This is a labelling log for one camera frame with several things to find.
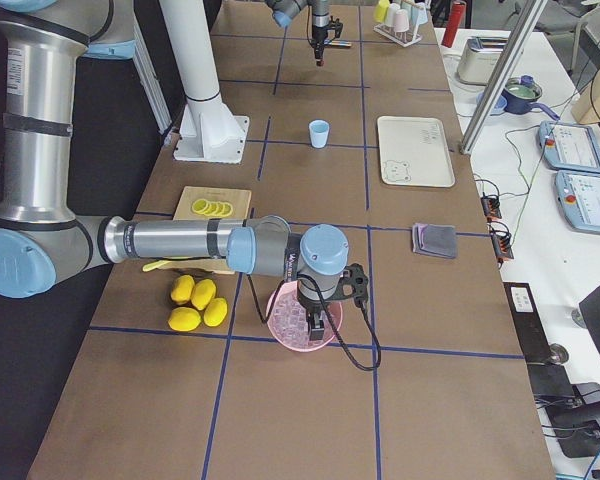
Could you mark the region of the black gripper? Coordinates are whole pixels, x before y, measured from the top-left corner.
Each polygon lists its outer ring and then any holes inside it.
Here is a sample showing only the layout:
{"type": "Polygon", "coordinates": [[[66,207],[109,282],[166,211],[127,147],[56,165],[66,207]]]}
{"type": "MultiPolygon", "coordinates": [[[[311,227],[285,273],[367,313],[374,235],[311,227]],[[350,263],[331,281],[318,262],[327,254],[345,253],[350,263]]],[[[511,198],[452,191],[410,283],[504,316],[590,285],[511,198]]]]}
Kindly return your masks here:
{"type": "MultiPolygon", "coordinates": [[[[307,267],[297,274],[297,298],[307,310],[324,310],[322,303],[352,299],[362,309],[368,302],[368,277],[360,264],[353,263],[338,275],[323,275],[307,267]]],[[[324,312],[307,314],[310,340],[324,338],[324,312]]]]}
{"type": "Polygon", "coordinates": [[[342,33],[342,22],[332,15],[311,16],[311,43],[315,44],[315,61],[324,62],[324,43],[337,39],[342,33]]]}

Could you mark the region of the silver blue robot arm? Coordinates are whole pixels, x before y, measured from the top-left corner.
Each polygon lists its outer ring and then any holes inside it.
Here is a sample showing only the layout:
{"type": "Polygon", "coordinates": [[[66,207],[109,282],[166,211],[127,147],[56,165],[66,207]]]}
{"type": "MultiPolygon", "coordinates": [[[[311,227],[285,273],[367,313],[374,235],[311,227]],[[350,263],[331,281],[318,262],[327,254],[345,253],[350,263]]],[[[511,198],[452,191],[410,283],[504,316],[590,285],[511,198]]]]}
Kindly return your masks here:
{"type": "MultiPolygon", "coordinates": [[[[6,60],[7,43],[0,33],[0,175],[6,60]]],[[[68,203],[80,214],[129,217],[140,202],[163,137],[131,61],[81,59],[77,74],[68,203]]],[[[41,337],[52,342],[82,335],[109,273],[109,268],[97,267],[28,300],[0,297],[0,341],[41,337]]]]}
{"type": "Polygon", "coordinates": [[[309,9],[308,19],[311,21],[311,33],[307,35],[316,65],[324,65],[326,45],[338,39],[344,28],[339,18],[330,13],[328,0],[266,0],[265,4],[272,12],[274,22],[281,28],[288,27],[303,10],[309,9]]]}

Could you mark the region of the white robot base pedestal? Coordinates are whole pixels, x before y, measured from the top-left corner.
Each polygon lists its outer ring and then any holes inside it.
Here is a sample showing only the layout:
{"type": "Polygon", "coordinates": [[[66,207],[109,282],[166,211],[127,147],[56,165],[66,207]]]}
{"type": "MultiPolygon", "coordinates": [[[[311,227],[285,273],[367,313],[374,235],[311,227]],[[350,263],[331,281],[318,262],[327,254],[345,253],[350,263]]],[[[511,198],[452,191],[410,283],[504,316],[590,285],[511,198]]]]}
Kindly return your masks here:
{"type": "Polygon", "coordinates": [[[250,120],[233,115],[222,99],[204,4],[166,0],[160,7],[186,97],[174,157],[240,163],[250,120]]]}

